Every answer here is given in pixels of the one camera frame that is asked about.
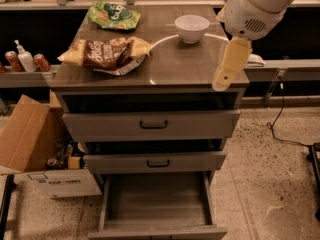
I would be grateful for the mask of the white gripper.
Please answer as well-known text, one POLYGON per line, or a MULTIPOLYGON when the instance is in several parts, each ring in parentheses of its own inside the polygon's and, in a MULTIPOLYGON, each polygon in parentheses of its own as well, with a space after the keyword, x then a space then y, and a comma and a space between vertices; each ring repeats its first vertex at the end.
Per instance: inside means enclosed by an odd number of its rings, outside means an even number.
POLYGON ((289 0, 227 1, 216 19, 225 23, 228 33, 238 37, 233 37, 224 49, 213 77, 212 88, 215 91, 225 91, 230 87, 252 53, 250 40, 266 36, 282 20, 288 3, 289 0))

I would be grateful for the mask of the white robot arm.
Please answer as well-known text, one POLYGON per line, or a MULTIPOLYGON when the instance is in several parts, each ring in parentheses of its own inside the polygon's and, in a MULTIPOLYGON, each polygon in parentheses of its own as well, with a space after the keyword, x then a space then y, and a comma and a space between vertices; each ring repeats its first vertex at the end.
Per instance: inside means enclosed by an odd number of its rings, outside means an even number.
POLYGON ((227 0, 217 19, 232 38, 225 46, 212 88, 224 91, 234 82, 252 53, 252 42, 265 37, 294 0, 227 0))

